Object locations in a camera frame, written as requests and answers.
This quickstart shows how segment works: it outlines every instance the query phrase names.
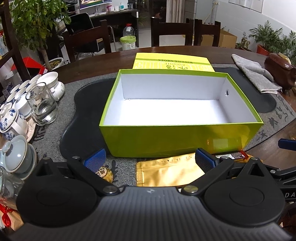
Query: gold foil bag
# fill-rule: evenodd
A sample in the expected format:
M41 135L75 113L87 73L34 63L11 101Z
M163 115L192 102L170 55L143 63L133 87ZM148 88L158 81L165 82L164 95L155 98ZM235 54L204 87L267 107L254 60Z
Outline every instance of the gold foil bag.
M204 175L195 163L195 153L141 161L136 166L138 187L182 186Z

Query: open box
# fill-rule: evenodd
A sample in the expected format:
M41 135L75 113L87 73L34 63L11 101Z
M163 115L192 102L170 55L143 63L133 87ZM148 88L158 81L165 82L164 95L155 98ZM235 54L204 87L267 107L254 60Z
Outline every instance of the open box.
M121 69L100 130L113 156L241 150L263 125L227 73Z

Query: trash can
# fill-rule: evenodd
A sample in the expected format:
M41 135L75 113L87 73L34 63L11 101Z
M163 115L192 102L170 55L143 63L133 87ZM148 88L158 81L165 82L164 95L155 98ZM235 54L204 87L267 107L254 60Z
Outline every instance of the trash can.
M120 38L122 50L134 49L136 45L136 37L129 35Z

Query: monitor screen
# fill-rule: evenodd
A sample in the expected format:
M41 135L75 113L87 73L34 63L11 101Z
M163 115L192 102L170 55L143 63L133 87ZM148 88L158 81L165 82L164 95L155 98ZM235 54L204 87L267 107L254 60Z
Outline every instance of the monitor screen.
M79 0L80 9L112 2L112 0Z

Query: table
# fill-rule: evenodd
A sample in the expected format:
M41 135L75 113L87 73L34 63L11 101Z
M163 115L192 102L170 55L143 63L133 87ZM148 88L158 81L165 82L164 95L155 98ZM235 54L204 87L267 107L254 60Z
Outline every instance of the table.
M135 30L136 46L139 47L139 10L125 9L118 12L108 12L106 14L94 15L91 14L90 19L94 27L101 26L100 20L106 19L107 24L111 26L121 25L123 28L127 23L131 23ZM114 35L122 36L121 33L114 32Z
M208 46L162 46L138 48L86 58L64 65L56 71L59 73L59 79L62 80L64 84L114 73L119 69L131 69L136 53L138 52L201 56L208 58L211 64L234 64L231 54L237 54L241 57L259 62L261 66L264 66L264 60L266 58L266 56L260 54L238 49ZM283 95L283 97L289 102L292 108L296 110L296 96L293 96L291 92L290 96ZM296 137L296 120L292 121L281 131L252 148L247 153L259 157L264 160L264 163L267 165L275 166L280 169L296 166L296 152L283 150L277 146L277 142L280 138L290 139L291 137Z

